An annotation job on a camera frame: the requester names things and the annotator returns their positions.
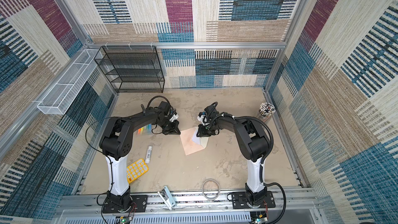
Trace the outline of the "white letter with green border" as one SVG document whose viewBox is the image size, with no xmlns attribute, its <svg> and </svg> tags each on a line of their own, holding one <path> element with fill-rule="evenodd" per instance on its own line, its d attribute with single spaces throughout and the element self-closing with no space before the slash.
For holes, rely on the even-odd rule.
<svg viewBox="0 0 398 224">
<path fill-rule="evenodd" d="M 199 130 L 198 128 L 195 128 L 195 131 L 194 131 L 194 133 L 193 133 L 193 136 L 192 136 L 191 140 L 192 140 L 194 143 L 196 143 L 196 144 L 198 144 L 198 145 L 201 145 L 201 138 L 197 136 L 198 130 Z"/>
</svg>

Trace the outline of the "pink envelope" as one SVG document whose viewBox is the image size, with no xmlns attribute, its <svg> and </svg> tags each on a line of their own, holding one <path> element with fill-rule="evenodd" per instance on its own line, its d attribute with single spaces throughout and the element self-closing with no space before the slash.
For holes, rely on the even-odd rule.
<svg viewBox="0 0 398 224">
<path fill-rule="evenodd" d="M 198 127 L 181 131 L 180 140 L 185 155 L 191 155 L 207 147 L 209 137 L 197 137 Z"/>
</svg>

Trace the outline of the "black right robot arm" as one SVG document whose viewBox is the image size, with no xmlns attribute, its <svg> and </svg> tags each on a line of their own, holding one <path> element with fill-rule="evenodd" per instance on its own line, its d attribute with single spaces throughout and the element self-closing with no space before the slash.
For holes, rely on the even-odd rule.
<svg viewBox="0 0 398 224">
<path fill-rule="evenodd" d="M 274 148 L 274 138 L 270 128 L 260 119 L 252 116 L 236 117 L 216 110 L 217 102 L 198 114 L 198 138 L 218 135 L 221 130 L 235 134 L 239 150 L 247 159 L 248 179 L 245 183 L 245 196 L 250 207 L 259 207 L 267 196 L 264 180 L 264 164 Z"/>
</svg>

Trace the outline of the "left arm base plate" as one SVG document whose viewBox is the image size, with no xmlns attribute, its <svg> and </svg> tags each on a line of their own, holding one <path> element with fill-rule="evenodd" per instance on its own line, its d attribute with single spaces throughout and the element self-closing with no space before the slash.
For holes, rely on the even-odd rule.
<svg viewBox="0 0 398 224">
<path fill-rule="evenodd" d="M 110 194 L 106 197 L 102 207 L 103 214 L 143 213 L 147 206 L 147 195 L 116 196 Z"/>
</svg>

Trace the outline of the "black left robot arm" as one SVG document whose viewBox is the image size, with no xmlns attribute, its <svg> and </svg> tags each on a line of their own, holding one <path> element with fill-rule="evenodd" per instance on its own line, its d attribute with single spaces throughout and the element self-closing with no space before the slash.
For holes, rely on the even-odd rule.
<svg viewBox="0 0 398 224">
<path fill-rule="evenodd" d="M 99 149 L 107 159 L 109 189 L 103 209 L 113 208 L 125 213 L 132 208 L 130 186 L 127 181 L 127 156 L 133 146 L 135 131 L 146 125 L 161 127 L 163 135 L 180 135 L 178 114 L 169 100 L 161 95 L 154 96 L 142 111 L 128 117 L 108 117 L 107 125 L 100 138 Z"/>
</svg>

